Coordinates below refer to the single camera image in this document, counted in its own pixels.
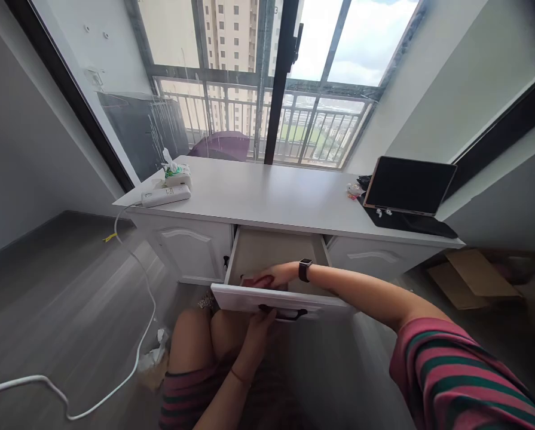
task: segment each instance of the leg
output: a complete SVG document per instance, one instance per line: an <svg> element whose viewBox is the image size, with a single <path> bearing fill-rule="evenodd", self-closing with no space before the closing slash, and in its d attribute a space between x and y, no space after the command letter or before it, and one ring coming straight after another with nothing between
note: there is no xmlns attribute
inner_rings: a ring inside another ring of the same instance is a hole
<svg viewBox="0 0 535 430"><path fill-rule="evenodd" d="M186 309L178 317L172 334L169 373L186 373L215 362L209 330L208 309Z"/></svg>
<svg viewBox="0 0 535 430"><path fill-rule="evenodd" d="M211 333L215 358L221 360L243 345L250 315L244 312L218 311L212 318Z"/></svg>

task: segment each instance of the drawer handle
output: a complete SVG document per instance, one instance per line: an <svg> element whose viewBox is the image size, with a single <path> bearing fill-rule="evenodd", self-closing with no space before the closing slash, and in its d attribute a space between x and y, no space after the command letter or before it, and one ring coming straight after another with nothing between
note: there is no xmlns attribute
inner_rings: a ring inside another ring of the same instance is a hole
<svg viewBox="0 0 535 430"><path fill-rule="evenodd" d="M259 305L259 309L265 312L266 314L269 314L269 312L271 312L273 308L267 305ZM300 317L302 317L303 315L307 315L307 314L308 312L306 309L297 309L297 315L295 315L294 317L287 317L285 315L279 314L279 311L277 311L277 315L275 316L275 319L285 320L285 321L297 321Z"/></svg>

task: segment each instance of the white cabinet door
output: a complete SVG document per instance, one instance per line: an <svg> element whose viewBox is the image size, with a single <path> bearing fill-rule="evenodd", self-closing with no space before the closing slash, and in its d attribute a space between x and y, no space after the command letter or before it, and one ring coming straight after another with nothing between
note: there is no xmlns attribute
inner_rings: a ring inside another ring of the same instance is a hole
<svg viewBox="0 0 535 430"><path fill-rule="evenodd" d="M134 214L134 223L157 243L156 253L178 282L223 282L231 254L231 224Z"/></svg>
<svg viewBox="0 0 535 430"><path fill-rule="evenodd" d="M333 265L385 281L412 269L443 248L335 236L327 244Z"/></svg>

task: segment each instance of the sky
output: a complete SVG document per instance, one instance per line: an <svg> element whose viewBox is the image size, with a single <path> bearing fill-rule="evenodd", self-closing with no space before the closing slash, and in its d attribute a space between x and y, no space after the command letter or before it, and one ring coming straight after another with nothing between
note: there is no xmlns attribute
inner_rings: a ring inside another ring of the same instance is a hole
<svg viewBox="0 0 535 430"><path fill-rule="evenodd" d="M329 82L376 86L401 40L418 0L353 0ZM321 78L341 0L304 0L299 58L291 78Z"/></svg>

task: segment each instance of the floor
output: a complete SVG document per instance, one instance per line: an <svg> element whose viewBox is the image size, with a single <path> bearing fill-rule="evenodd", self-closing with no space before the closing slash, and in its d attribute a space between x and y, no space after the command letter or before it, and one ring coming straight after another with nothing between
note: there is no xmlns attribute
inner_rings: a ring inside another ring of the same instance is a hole
<svg viewBox="0 0 535 430"><path fill-rule="evenodd" d="M118 228L148 268L158 303L147 350L157 328L173 330L205 288L172 283L134 227ZM63 213L0 252L0 382L45 374L77 414L127 376L151 302L137 263L116 240L102 241L112 230L111 219ZM535 339L510 311L455 315L421 272L396 282L442 307L535 393ZM290 340L290 384L319 428L414 428L388 375L396 341L390 329L357 314L353 321L294 324ZM0 429L157 428L159 405L159 396L133 378L89 417L66 423L50 391L24 386L0 394Z"/></svg>

